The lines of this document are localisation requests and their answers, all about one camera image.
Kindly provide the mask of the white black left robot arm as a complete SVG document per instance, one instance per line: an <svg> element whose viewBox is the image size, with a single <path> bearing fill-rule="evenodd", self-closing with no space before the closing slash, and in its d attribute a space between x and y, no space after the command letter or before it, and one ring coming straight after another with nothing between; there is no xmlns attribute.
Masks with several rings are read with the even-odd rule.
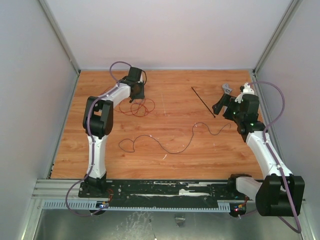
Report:
<svg viewBox="0 0 320 240"><path fill-rule="evenodd" d="M96 197L103 197L108 190L105 165L106 144L114 125L114 108L123 100L143 100L147 74L144 70L131 66L128 74L99 96L87 99L82 126L89 144L88 168L84 185Z"/></svg>

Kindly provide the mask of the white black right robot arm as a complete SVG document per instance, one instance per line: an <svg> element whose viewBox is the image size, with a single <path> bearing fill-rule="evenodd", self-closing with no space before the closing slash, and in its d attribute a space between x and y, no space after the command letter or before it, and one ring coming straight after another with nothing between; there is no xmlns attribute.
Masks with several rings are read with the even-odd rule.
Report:
<svg viewBox="0 0 320 240"><path fill-rule="evenodd" d="M237 132L253 152L263 175L263 181L258 182L247 174L233 174L235 181L226 191L232 199L245 194L254 200L261 216L293 217L300 214L305 182L293 175L273 147L265 124L258 120L259 105L254 94L243 94L237 102L236 97L225 93L212 107L216 115L226 107L223 117L236 123Z"/></svg>

